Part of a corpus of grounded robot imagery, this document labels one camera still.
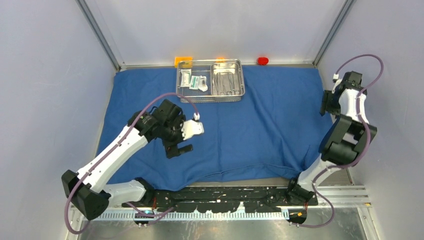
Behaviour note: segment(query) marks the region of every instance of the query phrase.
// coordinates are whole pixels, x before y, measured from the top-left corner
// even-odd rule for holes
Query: metal tray
[[[207,91],[181,87],[181,69],[191,69],[192,76],[205,76]],[[176,93],[194,103],[240,101],[245,94],[242,64],[237,59],[181,61],[177,68]]]

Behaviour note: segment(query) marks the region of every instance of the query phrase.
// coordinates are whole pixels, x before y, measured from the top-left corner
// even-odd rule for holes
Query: gray wall
[[[95,153],[114,69],[73,0],[0,4],[0,239],[64,239],[61,175]]]
[[[238,58],[311,63],[343,0],[89,0],[113,53],[126,65]]]
[[[384,239],[422,239],[424,198],[424,1],[356,1],[319,70],[327,88],[336,69],[364,53],[385,63],[380,82],[368,91],[366,115],[378,127],[368,154],[352,169],[354,180],[365,184],[377,227]],[[358,59],[346,71],[363,73],[372,81],[379,64]]]

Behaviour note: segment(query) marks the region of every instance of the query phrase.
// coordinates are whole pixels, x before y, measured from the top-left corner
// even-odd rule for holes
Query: purple cable
[[[343,63],[335,72],[335,74],[339,74],[340,70],[348,63],[350,63],[351,61],[358,59],[358,58],[362,58],[362,57],[373,57],[375,59],[377,59],[380,63],[380,73],[378,74],[378,76],[374,79],[374,81],[372,81],[370,84],[368,84],[366,87],[362,88],[362,90],[360,90],[358,92],[358,94],[356,95],[356,112],[358,112],[358,118],[361,121],[361,123],[363,124],[363,127],[365,128],[365,133],[366,133],[366,142],[365,142],[365,147],[363,148],[363,151],[359,154],[359,156],[351,163],[349,164],[345,164],[345,165],[341,165],[341,166],[329,166],[328,168],[322,170],[320,173],[318,173],[316,175],[316,177],[313,178],[312,180],[312,188],[315,191],[315,193],[320,196],[322,199],[324,199],[331,207],[331,217],[328,221],[326,221],[323,224],[319,224],[319,225],[307,225],[307,224],[299,224],[300,227],[305,227],[305,228],[321,228],[324,226],[327,226],[329,223],[331,223],[334,219],[334,215],[335,215],[335,209],[333,204],[330,202],[330,200],[328,200],[328,198],[324,197],[321,193],[318,192],[317,187],[316,187],[316,182],[317,180],[325,173],[327,172],[327,170],[329,169],[333,169],[333,168],[338,168],[338,169],[347,169],[349,167],[353,167],[356,164],[359,163],[359,161],[365,156],[365,154],[368,151],[368,148],[370,147],[370,142],[371,142],[371,132],[370,132],[370,128],[368,127],[368,124],[365,122],[365,120],[362,118],[361,115],[361,100],[359,99],[359,97],[361,96],[361,94],[367,90],[369,87],[371,87],[372,85],[374,85],[382,76],[383,74],[383,70],[384,70],[384,64],[383,64],[383,60],[374,54],[362,54],[362,55],[358,55],[355,57],[352,57],[351,59],[347,60],[345,63]]]
[[[164,211],[164,212],[159,213],[159,214],[147,214],[147,213],[142,212],[140,209],[138,209],[136,206],[134,206],[131,202],[126,202],[126,204],[128,204],[128,206],[130,206],[131,208],[136,210],[138,212],[137,215],[143,216],[143,217],[161,217],[161,216],[165,216],[167,214],[167,211]]]
[[[75,192],[77,191],[78,187],[83,183],[83,181],[88,177],[88,175],[99,165],[103,162],[103,160],[105,160],[126,138],[127,136],[130,134],[131,130],[134,128],[134,126],[136,125],[137,121],[140,119],[140,117],[147,111],[147,109],[149,109],[153,104],[155,104],[158,100],[160,100],[163,97],[166,96],[178,96],[180,98],[183,98],[185,100],[187,100],[187,102],[189,102],[193,108],[194,108],[194,112],[196,113],[196,115],[199,115],[199,111],[196,107],[196,105],[187,97],[177,94],[175,92],[168,92],[168,93],[164,93],[158,97],[156,97],[155,99],[153,99],[149,104],[147,104],[147,106],[145,108],[143,108],[143,110],[141,110],[141,112],[138,114],[138,116],[135,118],[135,120],[132,122],[132,124],[129,126],[128,130],[126,131],[126,133],[122,136],[122,138],[109,150],[106,152],[105,155],[103,155],[95,164],[93,164],[93,166],[88,170],[88,172],[86,172],[80,179],[79,181],[75,184],[75,186],[72,188],[72,190],[69,193],[69,196],[66,200],[66,204],[65,204],[65,210],[64,210],[64,220],[65,220],[65,225],[66,228],[69,230],[70,233],[78,235],[83,233],[87,227],[90,224],[90,221],[87,222],[87,224],[84,226],[84,228],[82,230],[76,231],[72,228],[71,223],[69,222],[69,206],[71,205],[71,199],[74,196]]]
[[[135,206],[133,207],[137,212],[141,212],[138,208],[136,208]],[[170,213],[172,210],[173,210],[174,208],[173,207],[170,207],[168,210],[166,210],[166,211],[164,211],[164,212],[162,212],[162,213],[160,213],[160,214],[145,214],[145,213],[143,213],[144,215],[146,215],[147,217],[158,217],[156,220],[154,220],[154,221],[151,221],[151,222],[149,222],[149,223],[147,223],[146,224],[146,227],[147,226],[151,226],[151,225],[153,225],[153,224],[155,224],[155,223],[157,223],[157,222],[159,222],[159,220],[161,220],[163,217],[165,217],[165,215],[167,215],[168,213]],[[127,227],[126,229],[124,229],[124,230],[122,230],[122,231],[120,231],[119,233],[117,233],[115,236],[98,236],[99,238],[101,238],[101,239],[106,239],[106,240],[110,240],[110,239],[116,239],[117,237],[119,237],[120,235],[122,235],[122,234],[124,234],[124,233],[126,233],[126,232],[128,232],[129,230],[131,230],[131,229],[133,229],[133,228],[135,228],[135,227],[137,227],[137,225],[133,225],[133,226],[129,226],[129,227]],[[92,229],[91,230],[91,232],[89,233],[89,235],[88,235],[88,237],[87,237],[87,239],[90,239],[90,236],[91,236],[91,234],[93,233],[93,230],[94,229]]]

